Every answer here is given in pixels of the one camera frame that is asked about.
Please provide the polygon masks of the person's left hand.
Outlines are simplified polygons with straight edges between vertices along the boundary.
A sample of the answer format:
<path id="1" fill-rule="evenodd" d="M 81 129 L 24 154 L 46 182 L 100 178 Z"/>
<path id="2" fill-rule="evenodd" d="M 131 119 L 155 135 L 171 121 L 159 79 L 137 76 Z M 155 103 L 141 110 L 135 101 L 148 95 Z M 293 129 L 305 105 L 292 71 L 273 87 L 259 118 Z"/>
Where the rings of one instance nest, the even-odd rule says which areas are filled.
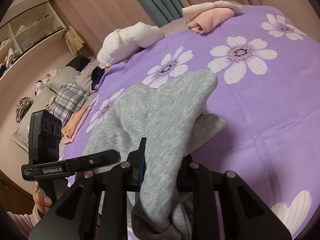
<path id="1" fill-rule="evenodd" d="M 35 202 L 36 207 L 42 214 L 47 213 L 47 209 L 50 208 L 53 204 L 52 200 L 49 197 L 47 197 L 45 194 L 42 194 L 42 191 L 38 184 L 36 184 L 35 186 L 33 200 Z"/>

